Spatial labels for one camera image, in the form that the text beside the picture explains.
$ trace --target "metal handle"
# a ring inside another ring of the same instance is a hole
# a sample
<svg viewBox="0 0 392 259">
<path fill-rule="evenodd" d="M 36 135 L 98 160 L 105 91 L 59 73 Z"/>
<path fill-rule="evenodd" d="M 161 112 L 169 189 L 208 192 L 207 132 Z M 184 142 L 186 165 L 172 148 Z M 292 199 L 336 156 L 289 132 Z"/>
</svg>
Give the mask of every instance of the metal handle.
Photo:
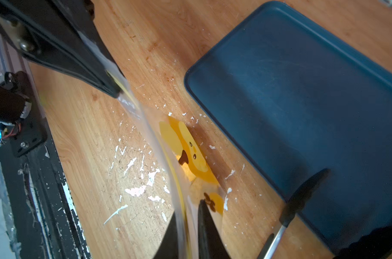
<svg viewBox="0 0 392 259">
<path fill-rule="evenodd" d="M 258 259 L 271 259 L 276 251 L 276 248 L 281 241 L 281 237 L 287 228 L 280 224 L 275 228 L 275 232 L 269 235 L 265 242 L 261 252 L 259 253 Z"/>
</svg>

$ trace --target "black handle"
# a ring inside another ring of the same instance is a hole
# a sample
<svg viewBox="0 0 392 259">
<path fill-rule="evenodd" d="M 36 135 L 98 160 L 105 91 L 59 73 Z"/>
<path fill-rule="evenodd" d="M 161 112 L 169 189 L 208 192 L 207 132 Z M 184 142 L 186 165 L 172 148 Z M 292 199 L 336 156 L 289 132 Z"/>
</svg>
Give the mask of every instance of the black handle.
<svg viewBox="0 0 392 259">
<path fill-rule="evenodd" d="M 330 169 L 323 169 L 318 173 L 311 176 L 306 180 L 300 187 L 295 191 L 290 200 L 285 205 L 282 210 L 279 222 L 285 227 L 291 223 L 294 219 L 295 214 L 300 212 L 304 207 L 306 202 L 311 198 L 313 192 L 318 188 L 321 182 L 328 176 Z"/>
</svg>

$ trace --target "red wire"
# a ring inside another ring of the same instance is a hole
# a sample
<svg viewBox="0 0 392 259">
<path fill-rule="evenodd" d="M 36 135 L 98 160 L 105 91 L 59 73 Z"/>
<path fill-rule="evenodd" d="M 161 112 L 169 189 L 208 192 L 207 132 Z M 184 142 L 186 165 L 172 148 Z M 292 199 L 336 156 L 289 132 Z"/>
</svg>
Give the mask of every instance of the red wire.
<svg viewBox="0 0 392 259">
<path fill-rule="evenodd" d="M 16 124 L 13 126 L 11 132 L 5 136 L 3 136 L 1 139 L 7 139 L 8 137 L 13 137 L 16 136 L 17 134 L 19 134 L 22 130 L 22 125 L 21 123 L 18 124 L 18 131 L 16 133 L 13 133 L 13 131 L 15 130 Z"/>
</svg>

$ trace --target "electrical wire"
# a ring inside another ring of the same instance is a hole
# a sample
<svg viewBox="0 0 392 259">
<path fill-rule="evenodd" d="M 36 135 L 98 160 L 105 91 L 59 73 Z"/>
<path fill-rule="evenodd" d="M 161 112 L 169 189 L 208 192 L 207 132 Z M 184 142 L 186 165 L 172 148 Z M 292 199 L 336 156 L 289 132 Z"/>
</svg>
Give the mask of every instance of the electrical wire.
<svg viewBox="0 0 392 259">
<path fill-rule="evenodd" d="M 8 134 L 6 134 L 6 135 L 4 135 L 4 136 L 1 137 L 0 143 L 1 143 L 1 144 L 5 144 L 4 141 L 5 141 L 6 139 L 18 135 L 21 131 L 22 131 L 22 124 L 21 124 L 20 122 L 19 122 L 19 123 L 16 123 L 16 124 L 13 126 L 11 132 L 9 132 Z"/>
</svg>

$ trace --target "transparent plastic bag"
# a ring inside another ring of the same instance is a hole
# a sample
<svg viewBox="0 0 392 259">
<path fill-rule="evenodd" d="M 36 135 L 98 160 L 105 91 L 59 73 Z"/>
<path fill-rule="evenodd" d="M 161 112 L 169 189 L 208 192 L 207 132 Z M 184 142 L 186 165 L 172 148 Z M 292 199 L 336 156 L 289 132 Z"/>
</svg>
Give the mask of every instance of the transparent plastic bag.
<svg viewBox="0 0 392 259">
<path fill-rule="evenodd" d="M 197 216 L 200 200 L 204 199 L 209 205 L 220 233 L 225 197 L 223 189 L 186 125 L 157 109 L 142 106 L 117 65 L 108 60 L 93 42 L 78 33 L 122 89 L 118 101 L 130 114 L 138 130 L 152 147 L 157 161 L 169 175 L 179 258 L 199 258 Z"/>
</svg>

